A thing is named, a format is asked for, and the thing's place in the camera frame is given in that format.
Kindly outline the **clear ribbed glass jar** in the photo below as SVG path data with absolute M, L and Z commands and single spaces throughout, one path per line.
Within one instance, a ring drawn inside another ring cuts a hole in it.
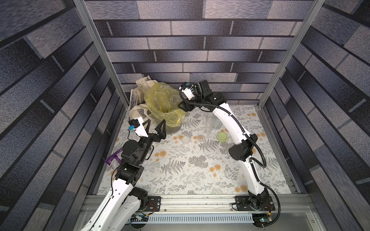
M 223 126 L 223 123 L 218 117 L 214 116 L 212 126 L 213 129 L 218 130 Z

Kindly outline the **light green jar lid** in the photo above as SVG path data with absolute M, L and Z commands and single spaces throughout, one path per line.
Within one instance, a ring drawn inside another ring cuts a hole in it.
M 216 137 L 217 137 L 217 140 L 219 142 L 227 142 L 228 141 L 228 135 L 225 132 L 219 132 Z

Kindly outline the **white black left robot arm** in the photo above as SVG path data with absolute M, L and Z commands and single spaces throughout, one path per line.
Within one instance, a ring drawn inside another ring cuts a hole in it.
M 116 169 L 111 189 L 94 215 L 86 222 L 84 231 L 120 231 L 135 213 L 146 208 L 147 191 L 136 187 L 143 171 L 143 162 L 149 160 L 154 142 L 166 139 L 166 121 L 162 120 L 149 132 L 150 120 L 141 117 L 129 121 L 129 131 L 139 140 L 129 139 L 121 148 L 121 163 Z

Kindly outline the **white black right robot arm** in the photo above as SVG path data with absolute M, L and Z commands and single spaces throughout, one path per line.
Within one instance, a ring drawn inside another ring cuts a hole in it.
M 231 135 L 234 145 L 229 148 L 229 155 L 240 163 L 248 185 L 249 202 L 255 211 L 273 211 L 274 204 L 270 201 L 269 192 L 273 190 L 261 182 L 256 165 L 267 167 L 266 158 L 256 144 L 258 137 L 247 131 L 236 118 L 226 99 L 221 93 L 214 93 L 206 80 L 190 84 L 183 83 L 179 88 L 182 102 L 178 107 L 186 112 L 194 108 L 205 107 L 216 116 Z

